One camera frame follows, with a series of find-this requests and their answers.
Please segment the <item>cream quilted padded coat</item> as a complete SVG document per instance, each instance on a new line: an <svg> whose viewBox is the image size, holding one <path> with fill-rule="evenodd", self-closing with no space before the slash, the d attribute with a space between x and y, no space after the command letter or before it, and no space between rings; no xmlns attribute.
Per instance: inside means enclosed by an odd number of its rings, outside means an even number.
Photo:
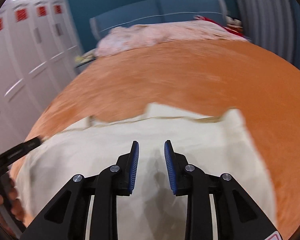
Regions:
<svg viewBox="0 0 300 240"><path fill-rule="evenodd" d="M277 222L274 187L240 110L208 117L150 103L142 115L118 122L84 118L30 152L16 178L25 225L74 175L99 174L138 141L135 189L117 201L119 239L183 239L187 199L170 189L166 140L205 173L233 175Z"/></svg>

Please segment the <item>white wardrobe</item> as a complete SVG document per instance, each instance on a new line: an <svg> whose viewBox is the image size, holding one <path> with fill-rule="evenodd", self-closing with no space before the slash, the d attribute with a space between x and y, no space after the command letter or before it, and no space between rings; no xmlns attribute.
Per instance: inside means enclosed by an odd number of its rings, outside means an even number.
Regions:
<svg viewBox="0 0 300 240"><path fill-rule="evenodd" d="M23 142L76 77L82 53L68 0L5 0L0 8L0 154Z"/></svg>

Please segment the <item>nightstand with clutter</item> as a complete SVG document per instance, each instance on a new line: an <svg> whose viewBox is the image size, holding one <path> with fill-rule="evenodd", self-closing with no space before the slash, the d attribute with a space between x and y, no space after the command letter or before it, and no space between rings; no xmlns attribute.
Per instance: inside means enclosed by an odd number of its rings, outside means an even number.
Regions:
<svg viewBox="0 0 300 240"><path fill-rule="evenodd" d="M81 56L75 57L75 72L81 74L87 67L96 60L95 49L92 49Z"/></svg>

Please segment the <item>pink fluffy blanket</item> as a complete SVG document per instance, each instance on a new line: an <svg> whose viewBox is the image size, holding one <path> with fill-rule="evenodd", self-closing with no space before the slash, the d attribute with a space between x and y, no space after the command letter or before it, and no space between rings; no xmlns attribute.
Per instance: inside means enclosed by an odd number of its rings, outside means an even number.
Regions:
<svg viewBox="0 0 300 240"><path fill-rule="evenodd" d="M223 27L209 18L197 16L194 20L185 22L115 27L98 42L94 55L105 57L164 42L197 40L247 41L238 32Z"/></svg>

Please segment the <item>red plush toy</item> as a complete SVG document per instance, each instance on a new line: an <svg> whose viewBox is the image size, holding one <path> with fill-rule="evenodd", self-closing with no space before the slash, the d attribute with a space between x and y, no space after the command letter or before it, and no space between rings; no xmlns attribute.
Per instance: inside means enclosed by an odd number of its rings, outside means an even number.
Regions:
<svg viewBox="0 0 300 240"><path fill-rule="evenodd" d="M225 30L227 30L228 32L230 32L232 34L236 34L238 36L243 36L242 22L238 19L231 18L230 16L225 17L225 20L226 20L225 25L219 24L216 21L214 21L208 17L204 17L204 16L200 16L200 15L195 15L194 19L212 22L214 24L221 26L222 28L224 28Z"/></svg>

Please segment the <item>grey blue curtain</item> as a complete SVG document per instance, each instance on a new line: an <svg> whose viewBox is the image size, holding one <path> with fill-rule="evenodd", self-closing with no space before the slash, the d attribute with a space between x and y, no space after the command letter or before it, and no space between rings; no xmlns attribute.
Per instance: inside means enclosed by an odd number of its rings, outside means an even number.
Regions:
<svg viewBox="0 0 300 240"><path fill-rule="evenodd" d="M300 4L296 0L237 0L244 34L300 70Z"/></svg>

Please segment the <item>blue upholstered headboard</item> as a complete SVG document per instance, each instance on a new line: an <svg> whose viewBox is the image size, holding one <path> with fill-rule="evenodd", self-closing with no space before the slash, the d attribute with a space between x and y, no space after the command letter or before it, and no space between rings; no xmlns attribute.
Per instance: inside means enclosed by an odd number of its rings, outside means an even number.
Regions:
<svg viewBox="0 0 300 240"><path fill-rule="evenodd" d="M102 13L89 23L99 41L116 27L191 21L196 15L225 26L227 13L225 0L145 0Z"/></svg>

